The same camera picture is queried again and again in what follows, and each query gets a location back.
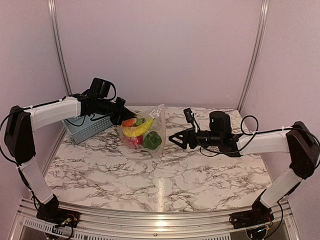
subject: plastic basket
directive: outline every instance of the plastic basket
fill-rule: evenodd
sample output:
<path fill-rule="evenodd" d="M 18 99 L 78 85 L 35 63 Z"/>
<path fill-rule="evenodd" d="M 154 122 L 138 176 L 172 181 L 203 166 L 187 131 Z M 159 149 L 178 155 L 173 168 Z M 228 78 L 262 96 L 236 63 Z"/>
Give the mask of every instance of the plastic basket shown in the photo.
<path fill-rule="evenodd" d="M 94 118 L 99 117 L 102 117 L 102 115 L 96 114 Z M 81 125 L 84 120 L 84 116 L 69 118 L 68 120 L 75 125 Z M 63 120 L 62 123 L 67 129 L 70 137 L 77 144 L 113 125 L 109 117 L 104 117 L 97 121 L 91 121 L 88 116 L 85 118 L 82 126 L 73 126 L 66 120 Z"/>

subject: marble surface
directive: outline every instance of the marble surface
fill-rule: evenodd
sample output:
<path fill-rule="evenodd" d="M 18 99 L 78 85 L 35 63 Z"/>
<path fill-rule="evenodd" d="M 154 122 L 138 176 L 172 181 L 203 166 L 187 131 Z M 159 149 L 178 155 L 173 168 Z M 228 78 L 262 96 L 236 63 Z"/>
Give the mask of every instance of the marble surface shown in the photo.
<path fill-rule="evenodd" d="M 78 145 L 66 135 L 46 182 L 60 201 L 98 208 L 190 212 L 250 206 L 271 184 L 260 155 L 206 157 L 198 147 L 174 145 L 168 136 L 190 127 L 183 109 L 165 108 L 166 143 L 160 159 L 123 145 L 115 127 Z M 209 128 L 209 113 L 217 109 L 192 110 L 204 130 Z M 240 132 L 239 112 L 220 110 L 230 115 L 233 132 Z"/>

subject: clear plastic bag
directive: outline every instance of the clear plastic bag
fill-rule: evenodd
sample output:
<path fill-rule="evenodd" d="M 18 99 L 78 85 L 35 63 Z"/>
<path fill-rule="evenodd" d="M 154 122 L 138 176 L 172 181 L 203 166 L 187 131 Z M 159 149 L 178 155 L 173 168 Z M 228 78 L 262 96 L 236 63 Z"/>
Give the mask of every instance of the clear plastic bag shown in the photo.
<path fill-rule="evenodd" d="M 152 107 L 123 121 L 118 133 L 125 145 L 143 149 L 158 159 L 166 142 L 165 105 Z"/>

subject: wall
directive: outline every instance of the wall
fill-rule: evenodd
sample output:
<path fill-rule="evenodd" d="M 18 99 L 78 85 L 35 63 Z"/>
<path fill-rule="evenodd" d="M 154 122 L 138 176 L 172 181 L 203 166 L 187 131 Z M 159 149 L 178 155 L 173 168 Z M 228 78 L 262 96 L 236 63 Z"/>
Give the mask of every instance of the wall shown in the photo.
<path fill-rule="evenodd" d="M 254 79 L 242 111 L 261 130 L 303 121 L 320 136 L 320 1 L 272 0 Z M 286 154 L 263 156 L 272 179 L 290 163 Z M 302 240 L 320 236 L 320 171 L 289 197 Z"/>
<path fill-rule="evenodd" d="M 0 1 L 0 56 L 1 120 L 14 105 L 35 105 L 65 94 L 47 0 Z M 36 157 L 41 168 L 61 129 L 62 125 L 58 123 L 34 134 Z M 0 143 L 5 149 L 3 132 Z M 26 187 L 15 166 L 2 156 L 0 183 L 0 236 L 5 240 Z"/>
<path fill-rule="evenodd" d="M 262 1 L 57 0 L 70 84 L 116 84 L 132 105 L 236 108 Z"/>

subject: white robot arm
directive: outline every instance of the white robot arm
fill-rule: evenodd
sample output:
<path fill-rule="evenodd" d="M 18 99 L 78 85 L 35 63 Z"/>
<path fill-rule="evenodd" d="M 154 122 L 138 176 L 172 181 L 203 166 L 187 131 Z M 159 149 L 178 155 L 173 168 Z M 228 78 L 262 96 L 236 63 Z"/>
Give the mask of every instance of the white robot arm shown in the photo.
<path fill-rule="evenodd" d="M 169 140 L 183 149 L 201 146 L 216 154 L 237 158 L 248 154 L 290 153 L 291 164 L 272 185 L 252 204 L 252 210 L 231 214 L 235 229 L 267 223 L 274 216 L 271 207 L 292 193 L 302 180 L 309 178 L 319 166 L 319 140 L 305 124 L 297 121 L 291 127 L 252 134 L 233 134 L 230 116 L 222 111 L 210 113 L 210 130 L 200 130 L 190 108 L 184 110 L 192 128 L 169 136 Z M 220 151 L 207 147 L 216 146 Z"/>
<path fill-rule="evenodd" d="M 49 189 L 35 160 L 33 132 L 65 119 L 91 114 L 109 116 L 114 125 L 120 125 L 123 120 L 133 118 L 135 114 L 125 108 L 124 99 L 117 97 L 115 102 L 112 102 L 115 96 L 111 99 L 105 98 L 110 86 L 113 86 L 116 95 L 113 83 L 94 78 L 90 89 L 83 94 L 73 94 L 34 107 L 11 108 L 7 116 L 4 142 L 14 157 L 23 182 L 39 203 L 37 218 L 60 224 L 68 219 L 68 216 L 78 216 L 79 213 L 58 208 L 59 201 Z M 72 222 L 73 227 L 77 226 L 77 222 L 76 220 Z"/>

